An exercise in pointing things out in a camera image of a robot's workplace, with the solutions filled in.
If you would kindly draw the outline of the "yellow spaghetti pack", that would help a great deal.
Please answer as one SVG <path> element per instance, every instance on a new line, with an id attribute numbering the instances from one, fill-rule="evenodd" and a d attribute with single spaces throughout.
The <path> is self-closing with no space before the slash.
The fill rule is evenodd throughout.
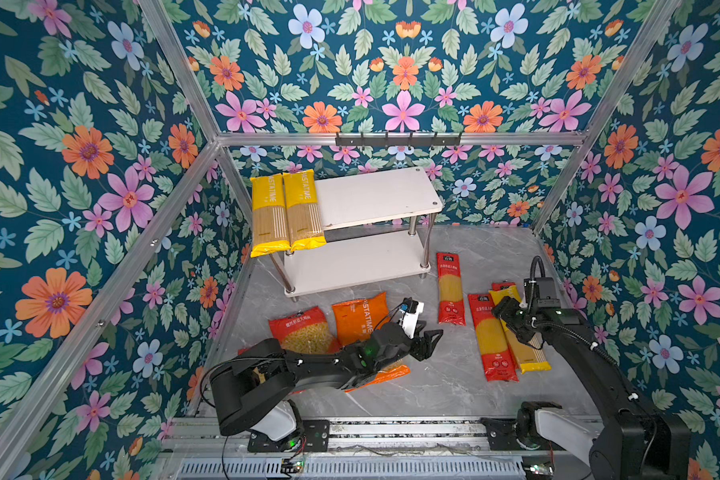
<path id="1" fill-rule="evenodd" d="M 521 302 L 517 286 L 500 291 L 493 291 L 491 289 L 490 296 L 495 306 L 497 306 L 504 298 L 512 298 L 518 303 Z M 551 369 L 551 365 L 549 364 L 538 339 L 532 339 L 530 345 L 521 343 L 517 336 L 509 329 L 508 324 L 504 320 L 501 321 L 501 324 L 505 339 L 508 342 L 513 355 L 516 368 L 519 369 L 522 374 L 537 371 L 549 371 Z"/>
<path id="2" fill-rule="evenodd" d="M 261 257 L 290 249 L 283 176 L 254 177 L 252 183 L 251 257 Z"/>
<path id="3" fill-rule="evenodd" d="M 283 176 L 290 251 L 312 250 L 326 244 L 314 171 Z"/>

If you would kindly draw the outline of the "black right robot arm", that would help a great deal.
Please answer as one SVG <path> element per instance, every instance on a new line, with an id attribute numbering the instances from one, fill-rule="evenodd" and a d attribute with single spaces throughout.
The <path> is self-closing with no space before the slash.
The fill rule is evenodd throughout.
<path id="1" fill-rule="evenodd" d="M 530 278 L 524 288 L 522 300 L 508 289 L 493 293 L 493 315 L 520 343 L 539 338 L 568 363 L 602 426 L 591 428 L 554 402 L 525 401 L 517 415 L 517 438 L 563 448 L 586 464 L 594 479 L 686 478 L 691 443 L 686 424 L 638 392 L 596 342 L 584 315 L 561 305 L 551 278 Z"/>

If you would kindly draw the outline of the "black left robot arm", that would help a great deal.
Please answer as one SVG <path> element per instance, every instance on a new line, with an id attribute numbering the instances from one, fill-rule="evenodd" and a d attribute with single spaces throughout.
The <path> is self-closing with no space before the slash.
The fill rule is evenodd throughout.
<path id="1" fill-rule="evenodd" d="M 251 430 L 293 392 L 315 388 L 354 390 L 373 381 L 390 365 L 411 356 L 430 358 L 442 338 L 441 329 L 419 324 L 412 337 L 396 323 L 334 354 L 303 354 L 266 339 L 209 373 L 220 433 Z"/>

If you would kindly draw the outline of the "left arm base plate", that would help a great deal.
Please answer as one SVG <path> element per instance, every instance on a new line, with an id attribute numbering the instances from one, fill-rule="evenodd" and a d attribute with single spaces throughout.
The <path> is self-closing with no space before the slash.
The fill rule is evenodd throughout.
<path id="1" fill-rule="evenodd" d="M 282 440 L 273 441 L 264 434 L 250 433 L 249 453 L 324 453 L 328 450 L 331 423 L 328 420 L 303 420 Z"/>

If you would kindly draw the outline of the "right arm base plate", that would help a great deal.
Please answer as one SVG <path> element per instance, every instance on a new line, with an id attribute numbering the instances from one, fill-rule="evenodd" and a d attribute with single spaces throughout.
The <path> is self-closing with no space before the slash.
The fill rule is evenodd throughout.
<path id="1" fill-rule="evenodd" d="M 486 431 L 487 442 L 493 451 L 563 451 L 561 446 L 546 439 L 519 436 L 515 419 L 481 417 L 479 422 Z"/>

